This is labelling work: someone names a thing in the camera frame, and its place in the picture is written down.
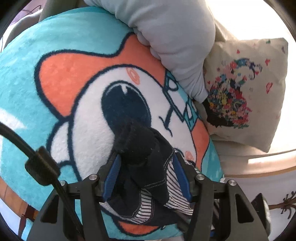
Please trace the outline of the striped navy child pants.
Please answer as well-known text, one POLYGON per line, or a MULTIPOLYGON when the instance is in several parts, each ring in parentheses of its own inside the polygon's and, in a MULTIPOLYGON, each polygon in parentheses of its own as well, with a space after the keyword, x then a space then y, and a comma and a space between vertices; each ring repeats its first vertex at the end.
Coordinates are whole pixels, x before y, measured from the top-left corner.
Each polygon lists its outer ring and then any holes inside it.
POLYGON ((190 219, 193 207, 181 192, 170 143, 157 130, 134 120, 115 130, 113 147, 121 168, 105 208, 137 225, 174 224, 179 213, 190 219))

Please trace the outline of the beige floral print pillow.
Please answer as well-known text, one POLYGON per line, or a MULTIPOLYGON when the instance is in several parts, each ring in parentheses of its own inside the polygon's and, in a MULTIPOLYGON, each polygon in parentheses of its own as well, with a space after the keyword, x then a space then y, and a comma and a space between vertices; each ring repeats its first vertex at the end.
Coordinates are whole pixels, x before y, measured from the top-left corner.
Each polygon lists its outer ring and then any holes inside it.
POLYGON ((210 135, 269 151, 285 97, 287 58, 283 38, 216 42, 204 62, 208 97, 197 105, 210 135))

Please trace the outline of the light grey plush cushion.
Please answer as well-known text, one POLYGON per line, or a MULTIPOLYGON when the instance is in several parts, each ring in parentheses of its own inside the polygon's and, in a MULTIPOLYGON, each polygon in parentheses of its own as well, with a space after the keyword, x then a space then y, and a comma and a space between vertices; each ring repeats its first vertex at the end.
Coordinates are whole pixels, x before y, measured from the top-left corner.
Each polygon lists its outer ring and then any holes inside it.
POLYGON ((205 1, 85 1, 133 28, 138 40, 175 77, 189 97, 208 96, 203 64, 215 40, 215 23, 205 1))

